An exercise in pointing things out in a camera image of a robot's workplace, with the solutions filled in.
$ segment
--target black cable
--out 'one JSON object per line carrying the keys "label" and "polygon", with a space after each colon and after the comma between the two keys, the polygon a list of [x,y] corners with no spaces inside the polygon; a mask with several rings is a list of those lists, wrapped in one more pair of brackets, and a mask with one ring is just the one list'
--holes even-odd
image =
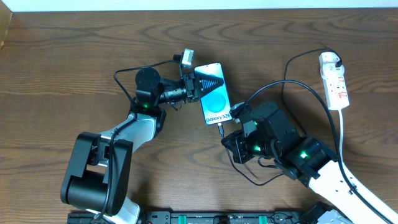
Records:
{"label": "black cable", "polygon": [[261,158],[263,158],[263,157],[259,157],[259,159],[257,160],[257,163],[259,164],[259,166],[264,167],[264,168],[280,169],[279,167],[277,167],[275,165],[262,165]]}
{"label": "black cable", "polygon": [[[102,217],[100,221],[104,221],[106,224],[115,224],[111,220],[108,220],[106,217]],[[94,218],[90,220],[90,223],[100,223],[100,221],[94,221]]]}
{"label": "black cable", "polygon": [[272,153],[273,153],[273,155],[274,155],[274,157],[275,157],[275,160],[276,160],[279,164],[282,164],[282,161],[280,161],[280,159],[279,159],[278,153],[276,153],[275,142],[276,142],[276,139],[271,139],[271,143],[270,143],[270,145],[271,145],[271,150],[272,150]]}
{"label": "black cable", "polygon": [[[224,138],[224,127],[223,127],[223,125],[221,123],[218,123],[218,131],[220,132],[221,137]],[[252,183],[252,184],[254,184],[256,186],[259,186],[259,187],[260,186],[264,186],[264,185],[268,184],[269,182],[273,181],[274,179],[276,179],[276,178],[278,178],[278,177],[283,175],[283,174],[278,174],[275,177],[265,181],[262,184],[257,184],[253,180],[251,180],[249,177],[244,175],[244,173],[242,173],[240,170],[238,170],[238,168],[235,167],[234,162],[232,161],[231,155],[229,154],[229,150],[227,148],[225,148],[225,150],[226,150],[226,153],[228,154],[229,161],[231,162],[231,165],[236,170],[236,172],[240,173],[244,178],[246,178],[248,181],[250,181],[250,183]]]}
{"label": "black cable", "polygon": [[[117,74],[118,74],[119,72],[128,72],[128,71],[133,71],[133,70],[138,70],[138,69],[143,69],[143,68],[152,68],[152,67],[156,67],[156,66],[163,65],[163,64],[166,64],[166,63],[172,63],[172,62],[174,62],[174,63],[179,63],[179,62],[176,62],[176,61],[174,61],[174,60],[167,60],[167,61],[159,62],[159,63],[153,64],[153,65],[146,65],[146,66],[135,67],[135,68],[120,69],[120,70],[117,70],[117,71],[114,73],[113,78],[114,78],[114,80],[116,81],[116,83],[120,86],[120,88],[123,90],[123,92],[126,94],[126,96],[129,98],[130,103],[131,103],[132,105],[134,105],[133,99],[131,98],[129,92],[125,89],[125,87],[124,87],[124,86],[122,85],[122,83],[119,81],[119,79],[118,79],[118,77],[117,77]],[[132,108],[134,114],[137,115],[135,107],[132,106],[131,108]]]}
{"label": "black cable", "polygon": [[[289,63],[290,63],[292,60],[294,60],[295,58],[298,58],[298,57],[300,57],[300,56],[303,56],[303,55],[306,55],[306,54],[309,54],[309,53],[312,53],[312,52],[322,51],[322,50],[327,50],[327,51],[330,51],[330,52],[335,53],[335,54],[337,55],[337,57],[340,58],[340,61],[338,61],[337,64],[341,66],[341,64],[343,63],[343,61],[342,61],[341,57],[337,54],[337,52],[335,52],[333,49],[330,49],[330,48],[322,48],[322,49],[310,50],[310,51],[308,51],[308,52],[304,52],[304,53],[302,53],[302,54],[299,54],[299,55],[296,55],[296,56],[292,57],[292,58],[286,63],[284,80],[286,80],[287,67],[289,66]],[[303,124],[297,119],[297,117],[293,114],[292,110],[291,110],[291,109],[289,108],[289,106],[287,105],[287,103],[286,103],[286,101],[285,101],[285,98],[284,98],[284,89],[285,89],[285,83],[282,84],[282,94],[281,94],[282,103],[283,103],[284,106],[286,107],[286,110],[289,112],[289,114],[291,115],[291,117],[294,119],[294,121],[298,124],[298,126],[300,127],[300,129],[303,131],[303,133],[304,133],[305,135],[307,135],[307,131],[305,130]]]}
{"label": "black cable", "polygon": [[271,221],[273,222],[273,223],[275,223],[275,224],[280,224],[280,222],[279,222],[279,220],[278,220],[278,222],[275,222],[275,215],[277,215],[277,214],[282,214],[282,215],[284,215],[284,216],[286,216],[286,218],[285,218],[285,223],[286,223],[286,220],[290,220],[290,222],[292,223],[292,224],[296,224],[295,222],[293,222],[293,216],[291,216],[291,215],[286,215],[286,213],[283,213],[283,212],[275,212],[272,216],[271,216]]}
{"label": "black cable", "polygon": [[128,122],[122,124],[120,127],[115,128],[113,131],[113,134],[111,136],[111,139],[109,140],[109,158],[108,158],[108,188],[106,189],[106,196],[105,196],[105,201],[103,208],[101,209],[101,212],[96,214],[94,216],[93,221],[98,222],[101,219],[104,220],[103,216],[106,212],[106,207],[108,206],[109,202],[109,197],[111,195],[111,188],[112,188],[112,177],[113,177],[113,151],[114,151],[114,139],[115,137],[127,126],[132,124],[133,122],[136,121],[136,117],[133,119],[129,120]]}
{"label": "black cable", "polygon": [[180,109],[182,108],[182,104],[181,102],[178,102],[180,104],[179,108],[176,108],[173,104],[170,104],[170,106],[175,110],[175,111],[180,111]]}
{"label": "black cable", "polygon": [[266,88],[269,88],[269,87],[271,87],[271,86],[274,86],[274,85],[277,85],[277,84],[280,84],[280,83],[294,83],[294,84],[298,84],[298,85],[300,85],[300,86],[306,88],[308,91],[310,91],[310,92],[318,99],[318,101],[322,104],[323,109],[325,110],[326,115],[328,116],[328,119],[329,119],[329,122],[330,122],[331,131],[332,131],[332,134],[333,134],[333,139],[334,139],[334,142],[335,142],[335,147],[336,147],[336,151],[337,151],[337,155],[338,155],[338,157],[337,157],[337,158],[338,158],[338,166],[339,166],[339,168],[340,168],[341,175],[343,176],[345,182],[347,183],[347,185],[348,185],[348,187],[351,189],[351,191],[352,191],[352,192],[362,201],[362,203],[364,203],[372,212],[374,212],[378,217],[380,217],[380,218],[381,218],[382,220],[384,220],[386,223],[391,223],[391,224],[392,224],[392,222],[391,222],[387,217],[385,217],[382,213],[380,213],[379,211],[377,211],[377,210],[376,210],[364,197],[362,197],[361,194],[359,194],[359,192],[356,190],[356,188],[351,184],[351,182],[350,182],[349,179],[347,178],[347,175],[346,175],[346,173],[345,173],[345,171],[344,171],[344,168],[343,168],[343,161],[341,160],[341,155],[340,155],[340,152],[339,152],[339,150],[338,150],[338,140],[337,140],[336,128],[335,128],[335,124],[334,124],[334,122],[333,122],[333,118],[331,117],[331,114],[330,114],[329,109],[328,109],[327,105],[325,104],[325,102],[323,102],[322,98],[318,95],[318,93],[316,93],[316,92],[315,92],[313,89],[311,89],[309,86],[307,86],[307,85],[304,84],[304,83],[295,81],[295,80],[279,80],[279,81],[270,83],[270,84],[265,85],[265,86],[261,87],[260,89],[258,89],[255,93],[253,93],[252,96],[249,97],[248,100],[246,100],[243,104],[241,104],[241,105],[238,107],[237,114],[240,114],[240,112],[242,112],[243,108],[244,108],[244,107],[257,95],[257,94],[259,94],[262,90],[265,90]]}

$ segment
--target electrical outlet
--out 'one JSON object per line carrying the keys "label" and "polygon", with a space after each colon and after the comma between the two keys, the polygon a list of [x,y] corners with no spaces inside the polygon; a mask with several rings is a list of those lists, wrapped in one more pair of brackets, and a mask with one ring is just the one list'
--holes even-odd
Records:
{"label": "electrical outlet", "polygon": [[349,106],[343,65],[336,67],[340,59],[333,52],[325,52],[319,56],[320,73],[325,87],[326,101],[329,110],[341,110]]}

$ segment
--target green led light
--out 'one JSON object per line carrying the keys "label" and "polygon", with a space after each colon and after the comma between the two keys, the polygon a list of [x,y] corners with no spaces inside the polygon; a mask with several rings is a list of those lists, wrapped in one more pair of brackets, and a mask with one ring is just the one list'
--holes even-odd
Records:
{"label": "green led light", "polygon": [[304,158],[308,157],[308,155],[307,155],[307,153],[302,152],[301,155],[300,155],[300,157],[304,159]]}

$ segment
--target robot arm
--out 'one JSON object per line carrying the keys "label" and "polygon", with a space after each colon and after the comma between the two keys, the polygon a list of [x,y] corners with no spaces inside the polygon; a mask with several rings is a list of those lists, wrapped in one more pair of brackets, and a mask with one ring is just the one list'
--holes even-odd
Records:
{"label": "robot arm", "polygon": [[[276,103],[268,102],[254,110],[246,105],[237,114],[239,106],[232,107],[231,115],[241,123],[242,129],[221,140],[222,145],[233,153],[235,163],[244,164],[254,156],[274,159],[276,166],[286,176],[299,180],[304,186],[325,197],[353,223],[384,223],[345,183],[336,154],[318,139],[300,136]],[[343,167],[356,190],[376,210],[393,223],[398,223],[398,214],[368,190],[344,164]],[[303,222],[330,223],[333,219],[325,220],[325,217],[322,219],[319,216],[310,221],[309,217],[313,218],[313,215],[308,215]],[[341,218],[339,215],[335,221],[341,221]]]}
{"label": "robot arm", "polygon": [[[174,62],[179,62],[180,66],[179,80],[161,78],[153,66],[140,69],[136,75],[137,102],[131,102],[127,119],[108,131],[99,134],[83,132],[77,137],[61,188],[63,203],[94,213],[106,206],[104,214],[109,220],[132,223],[138,216],[139,207],[126,198],[131,155],[162,130],[166,112],[159,105],[196,102],[223,85],[222,78],[183,73],[191,67],[192,59],[193,50],[189,49],[182,55],[174,55]],[[214,85],[204,90],[203,80]],[[112,167],[110,177],[109,165]],[[107,169],[102,174],[88,170],[87,166],[106,166]]]}

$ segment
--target blue circle on screen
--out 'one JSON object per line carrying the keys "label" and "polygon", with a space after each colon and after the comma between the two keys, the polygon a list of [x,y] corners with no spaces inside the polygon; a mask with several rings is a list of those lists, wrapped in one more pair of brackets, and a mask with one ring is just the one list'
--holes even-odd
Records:
{"label": "blue circle on screen", "polygon": [[226,100],[221,93],[213,92],[208,95],[205,104],[208,110],[213,113],[218,113],[224,109]]}

